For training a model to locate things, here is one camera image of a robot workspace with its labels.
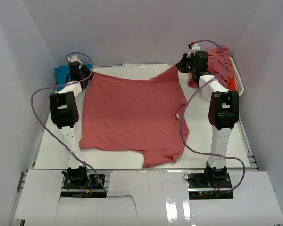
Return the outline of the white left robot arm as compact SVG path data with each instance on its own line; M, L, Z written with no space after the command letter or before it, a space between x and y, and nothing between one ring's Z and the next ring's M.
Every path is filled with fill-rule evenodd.
M82 159L79 147L79 112L76 104L76 97L83 91L86 81L82 79L90 75L90 70L79 59L69 60L70 73L66 76L66 86L59 92L51 94L50 114L53 124L57 126L65 148L68 169L64 175L70 183L79 188L87 188L90 184L90 176L87 174L86 166L79 162Z

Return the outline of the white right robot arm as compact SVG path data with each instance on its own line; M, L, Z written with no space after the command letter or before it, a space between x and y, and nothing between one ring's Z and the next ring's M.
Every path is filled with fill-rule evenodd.
M184 177L190 188L230 188L226 167L229 136L239 120L239 94L223 87L208 70L208 53L191 51L185 53L176 67L182 73L191 73L210 101L208 119L212 126L211 151L203 173L191 173Z

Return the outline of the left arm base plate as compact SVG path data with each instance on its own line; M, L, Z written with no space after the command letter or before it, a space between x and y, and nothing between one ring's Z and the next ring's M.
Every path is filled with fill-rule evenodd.
M106 198L100 180L95 174L88 174L89 179L81 185L72 182L68 176L64 175L60 197L61 198Z

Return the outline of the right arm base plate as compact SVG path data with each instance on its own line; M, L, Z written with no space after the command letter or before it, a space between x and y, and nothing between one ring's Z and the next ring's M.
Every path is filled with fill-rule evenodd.
M191 200L220 200L233 199L232 183L227 173L225 179L217 182L207 182L204 173L186 172L183 179L188 184L189 199Z

